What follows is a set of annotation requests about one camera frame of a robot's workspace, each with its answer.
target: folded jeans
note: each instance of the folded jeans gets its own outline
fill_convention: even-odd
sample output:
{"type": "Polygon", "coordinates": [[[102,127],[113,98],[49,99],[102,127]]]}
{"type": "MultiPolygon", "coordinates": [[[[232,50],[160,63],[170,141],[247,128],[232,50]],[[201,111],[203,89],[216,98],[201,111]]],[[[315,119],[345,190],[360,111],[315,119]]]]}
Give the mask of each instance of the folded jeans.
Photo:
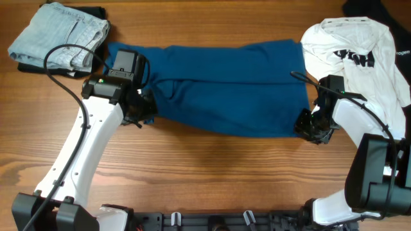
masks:
{"type": "MultiPolygon", "coordinates": [[[[30,25],[8,48],[11,58],[24,64],[43,66],[48,51],[61,44],[77,44],[95,50],[105,40],[110,24],[60,3],[44,4],[30,25]]],[[[56,50],[48,59],[51,69],[91,70],[92,55],[77,47],[56,50]]]]}

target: blue cloth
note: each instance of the blue cloth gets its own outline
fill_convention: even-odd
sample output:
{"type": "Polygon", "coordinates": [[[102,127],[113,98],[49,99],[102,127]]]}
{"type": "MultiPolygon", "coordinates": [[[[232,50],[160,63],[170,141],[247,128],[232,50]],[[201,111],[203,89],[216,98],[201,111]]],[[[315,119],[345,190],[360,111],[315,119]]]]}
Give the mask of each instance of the blue cloth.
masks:
{"type": "Polygon", "coordinates": [[[228,135],[295,137],[294,123],[309,108],[305,83],[290,76],[291,71],[305,73],[302,46],[292,40],[166,49],[112,42],[109,66],[119,49],[149,59],[146,87],[161,117],[228,135]]]}

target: black cable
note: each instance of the black cable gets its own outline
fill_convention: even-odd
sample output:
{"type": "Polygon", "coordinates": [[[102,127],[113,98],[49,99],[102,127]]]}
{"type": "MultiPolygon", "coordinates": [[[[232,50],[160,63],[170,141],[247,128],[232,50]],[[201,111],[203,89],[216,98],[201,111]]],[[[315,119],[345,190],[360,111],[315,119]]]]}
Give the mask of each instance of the black cable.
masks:
{"type": "Polygon", "coordinates": [[[83,46],[79,46],[76,44],[63,44],[63,45],[59,45],[57,47],[54,47],[53,49],[51,49],[47,54],[46,57],[44,58],[44,63],[43,63],[43,67],[44,70],[46,71],[46,75],[53,80],[53,82],[55,82],[58,86],[60,86],[61,88],[63,88],[66,92],[68,92],[78,103],[78,105],[80,106],[80,109],[82,110],[82,114],[83,114],[83,126],[82,126],[82,131],[81,134],[77,140],[77,144],[74,147],[73,152],[71,153],[69,160],[67,161],[66,165],[64,166],[60,176],[57,178],[57,181],[55,182],[53,188],[51,189],[50,193],[48,194],[48,196],[46,197],[46,199],[43,201],[43,203],[40,205],[40,207],[38,207],[38,209],[36,210],[36,212],[33,214],[33,216],[31,217],[31,219],[27,222],[27,225],[24,227],[23,231],[27,231],[33,224],[34,222],[37,220],[37,218],[39,218],[39,216],[41,215],[42,211],[46,208],[47,204],[50,202],[51,198],[54,196],[54,194],[56,193],[57,189],[60,187],[64,177],[66,176],[67,171],[70,168],[71,163],[73,162],[83,140],[84,140],[84,136],[85,136],[85,132],[87,130],[87,126],[88,126],[88,117],[87,117],[87,111],[81,101],[81,99],[79,99],[76,94],[74,92],[72,92],[70,89],[68,89],[65,85],[63,85],[62,83],[60,83],[58,80],[56,80],[51,74],[49,69],[47,68],[47,59],[49,58],[49,56],[52,54],[52,52],[56,51],[57,49],[60,49],[62,47],[78,47],[81,49],[84,49],[88,52],[90,52],[92,55],[94,55],[94,57],[100,61],[102,64],[104,64],[105,67],[110,68],[99,56],[97,56],[93,51],[91,51],[90,49],[87,49],[83,46]]]}
{"type": "Polygon", "coordinates": [[[148,79],[150,78],[150,71],[151,71],[151,66],[150,66],[150,61],[148,61],[148,59],[146,58],[146,61],[147,61],[147,67],[148,67],[148,70],[147,70],[147,79],[146,79],[146,81],[141,85],[141,89],[143,89],[143,88],[145,88],[146,87],[146,85],[147,85],[147,83],[148,83],[148,79]]]}
{"type": "Polygon", "coordinates": [[[351,219],[351,220],[348,220],[348,221],[343,221],[341,223],[336,222],[334,224],[327,225],[321,231],[329,230],[330,228],[333,228],[333,227],[338,226],[338,225],[344,225],[344,224],[347,224],[347,223],[363,221],[364,219],[367,219],[367,218],[381,221],[382,219],[384,219],[387,216],[388,211],[389,211],[389,207],[390,207],[390,204],[391,204],[392,191],[394,189],[394,183],[395,183],[395,178],[396,178],[397,165],[398,165],[398,154],[397,154],[396,143],[395,143],[395,140],[394,140],[391,132],[388,129],[388,126],[385,126],[385,124],[381,121],[381,119],[379,119],[379,117],[374,112],[372,112],[368,108],[366,108],[364,104],[361,104],[361,103],[345,96],[344,94],[341,94],[341,93],[336,92],[334,90],[331,90],[327,87],[323,87],[323,86],[321,86],[317,83],[314,83],[312,80],[310,80],[306,75],[304,75],[302,73],[292,71],[290,74],[291,74],[291,76],[293,76],[294,78],[296,78],[300,81],[303,81],[303,82],[309,83],[311,85],[314,85],[316,88],[324,89],[328,92],[331,92],[331,93],[337,95],[341,99],[348,99],[349,101],[351,101],[355,105],[359,106],[361,109],[365,110],[368,114],[373,116],[373,118],[375,118],[375,120],[377,120],[377,122],[381,125],[381,127],[383,128],[383,131],[389,136],[389,140],[390,140],[390,144],[391,144],[392,172],[391,172],[390,184],[389,184],[389,188],[388,188],[387,197],[385,199],[384,210],[381,213],[381,216],[380,217],[374,217],[374,216],[369,216],[369,215],[361,215],[359,218],[351,219]]]}

